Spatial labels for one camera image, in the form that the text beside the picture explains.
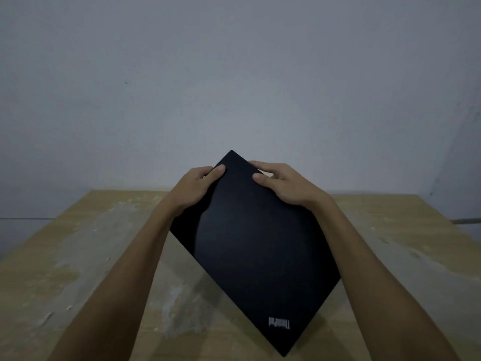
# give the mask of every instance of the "wood grain surface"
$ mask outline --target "wood grain surface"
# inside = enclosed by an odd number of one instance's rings
[[[164,195],[92,191],[0,262],[2,360],[47,358]],[[415,195],[335,199],[461,358],[481,359],[481,246]],[[370,359],[342,282],[286,358]],[[282,357],[169,234],[131,359]]]

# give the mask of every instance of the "finger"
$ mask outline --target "finger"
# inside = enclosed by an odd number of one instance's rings
[[[266,176],[266,175],[263,175],[261,173],[253,174],[252,178],[259,185],[262,185],[264,187],[268,187],[268,188],[270,188],[274,191],[276,191],[276,189],[279,187],[279,180],[277,180],[275,178],[271,178],[271,177]]]
[[[279,175],[280,164],[279,163],[267,163],[260,161],[249,161],[255,168],[259,170],[270,172],[275,175]]]
[[[209,174],[202,179],[205,181],[207,186],[210,186],[214,181],[217,181],[222,175],[224,175],[225,166],[220,164],[216,168],[214,168]]]
[[[212,166],[205,166],[205,167],[195,167],[190,171],[195,176],[195,178],[203,178],[212,170]]]

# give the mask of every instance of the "person's right hand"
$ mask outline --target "person's right hand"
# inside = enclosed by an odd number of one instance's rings
[[[259,170],[273,173],[269,177],[261,173],[255,173],[253,179],[258,184],[272,189],[280,200],[294,205],[304,206],[312,210],[319,201],[329,195],[302,177],[296,170],[285,163],[266,163],[250,161]]]

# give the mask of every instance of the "person's right arm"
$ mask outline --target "person's right arm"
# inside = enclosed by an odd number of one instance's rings
[[[459,360],[430,316],[372,252],[324,191],[284,163],[251,161],[268,177],[254,180],[288,204],[316,216],[324,232],[371,358],[378,360]]]

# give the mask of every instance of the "person's left hand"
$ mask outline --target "person's left hand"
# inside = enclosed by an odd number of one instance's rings
[[[187,172],[164,200],[173,205],[175,215],[179,216],[189,206],[198,203],[209,186],[217,181],[225,171],[223,164],[214,170],[212,166],[196,167]]]

